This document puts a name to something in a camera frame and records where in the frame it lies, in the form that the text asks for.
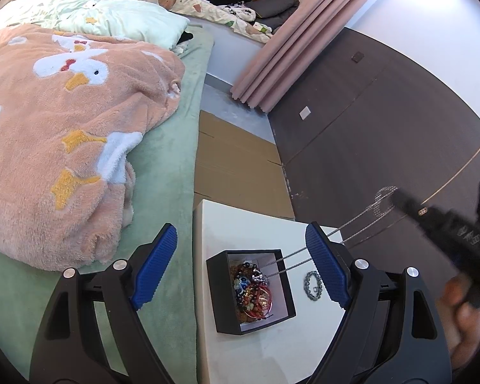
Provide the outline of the person's right hand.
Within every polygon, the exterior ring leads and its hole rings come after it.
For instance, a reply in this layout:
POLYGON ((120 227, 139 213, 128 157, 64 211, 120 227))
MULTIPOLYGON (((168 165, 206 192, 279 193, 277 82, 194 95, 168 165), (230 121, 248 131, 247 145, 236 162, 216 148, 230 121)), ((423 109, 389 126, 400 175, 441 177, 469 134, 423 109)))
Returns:
POLYGON ((480 308, 467 301, 471 285, 471 279, 459 273, 446 283, 442 296, 436 300, 452 369, 464 368, 480 346, 480 308))

